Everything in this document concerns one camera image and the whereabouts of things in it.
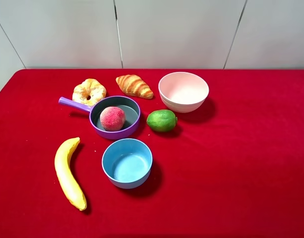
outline purple frying pan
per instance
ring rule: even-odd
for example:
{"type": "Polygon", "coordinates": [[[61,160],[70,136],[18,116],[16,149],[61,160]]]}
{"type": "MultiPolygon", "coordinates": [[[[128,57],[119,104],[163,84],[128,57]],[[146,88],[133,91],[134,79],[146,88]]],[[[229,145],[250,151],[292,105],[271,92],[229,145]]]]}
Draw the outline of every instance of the purple frying pan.
{"type": "Polygon", "coordinates": [[[110,140],[119,140],[126,138],[136,131],[139,125],[139,118],[141,116],[141,110],[138,104],[131,98],[124,96],[112,96],[107,97],[99,101],[94,106],[87,106],[81,103],[74,102],[67,98],[59,98],[59,104],[67,105],[73,108],[89,112],[89,120],[96,132],[110,140]],[[103,129],[100,123],[100,114],[104,108],[118,107],[125,113],[124,126],[119,131],[106,131],[103,129]]]}

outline bowl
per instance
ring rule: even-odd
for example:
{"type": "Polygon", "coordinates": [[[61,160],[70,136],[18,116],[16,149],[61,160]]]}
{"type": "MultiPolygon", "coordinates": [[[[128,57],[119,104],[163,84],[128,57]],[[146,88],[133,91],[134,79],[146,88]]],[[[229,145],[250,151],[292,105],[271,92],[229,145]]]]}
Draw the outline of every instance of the bowl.
{"type": "Polygon", "coordinates": [[[158,84],[163,103],[172,111],[189,113],[201,106],[209,94],[208,84],[196,74],[174,72],[158,84]]]}
{"type": "Polygon", "coordinates": [[[130,189],[142,185],[150,175],[153,157],[146,144],[136,139],[112,143],[102,156],[102,168],[117,187],[130,189]]]}
{"type": "Polygon", "coordinates": [[[90,122],[100,136],[106,139],[118,140],[126,138],[136,131],[139,125],[140,115],[140,107],[133,99],[124,96],[111,96],[102,99],[93,107],[90,113],[90,122]],[[102,127],[100,123],[100,114],[103,109],[107,107],[118,107],[124,111],[125,123],[121,130],[106,131],[102,127]]]}

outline white wall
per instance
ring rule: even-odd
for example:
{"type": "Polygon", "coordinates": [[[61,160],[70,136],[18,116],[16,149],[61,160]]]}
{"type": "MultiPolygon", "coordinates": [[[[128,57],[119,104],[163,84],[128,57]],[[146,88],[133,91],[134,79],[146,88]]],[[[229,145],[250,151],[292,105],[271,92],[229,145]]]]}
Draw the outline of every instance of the white wall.
{"type": "Polygon", "coordinates": [[[12,75],[22,68],[24,65],[0,27],[0,90],[12,75]]]}
{"type": "Polygon", "coordinates": [[[125,68],[223,68],[245,0],[116,0],[125,68]]]}
{"type": "Polygon", "coordinates": [[[119,68],[113,0],[0,0],[0,23],[27,68],[119,68]]]}
{"type": "Polygon", "coordinates": [[[248,0],[226,68],[304,68],[304,0],[248,0]]]}
{"type": "MultiPolygon", "coordinates": [[[[222,68],[245,0],[116,0],[124,67],[222,68]]],[[[28,67],[120,68],[113,0],[0,0],[28,67]]],[[[304,0],[248,0],[226,68],[304,67],[304,0]]],[[[24,68],[0,28],[0,89],[24,68]]]]}

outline purple handle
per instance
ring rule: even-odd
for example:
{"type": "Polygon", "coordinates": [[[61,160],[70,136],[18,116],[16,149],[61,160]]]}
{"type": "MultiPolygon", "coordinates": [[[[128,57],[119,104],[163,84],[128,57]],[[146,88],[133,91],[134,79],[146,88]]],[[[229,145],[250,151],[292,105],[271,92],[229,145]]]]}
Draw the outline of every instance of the purple handle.
{"type": "Polygon", "coordinates": [[[69,99],[64,98],[64,97],[59,98],[58,102],[59,102],[59,104],[63,104],[63,105],[66,105],[66,106],[77,108],[77,109],[83,110],[85,112],[91,112],[91,110],[92,110],[91,106],[87,106],[87,105],[84,105],[84,104],[81,104],[81,103],[77,103],[77,102],[74,102],[73,100],[69,100],[69,99]]]}

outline croissant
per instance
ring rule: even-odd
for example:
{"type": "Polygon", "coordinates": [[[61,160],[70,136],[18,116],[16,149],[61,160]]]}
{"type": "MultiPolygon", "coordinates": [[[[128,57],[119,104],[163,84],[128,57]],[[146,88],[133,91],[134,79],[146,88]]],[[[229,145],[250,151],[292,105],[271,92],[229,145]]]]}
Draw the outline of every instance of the croissant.
{"type": "Polygon", "coordinates": [[[125,94],[141,98],[153,98],[150,87],[137,75],[127,74],[116,78],[116,81],[125,94]]]}

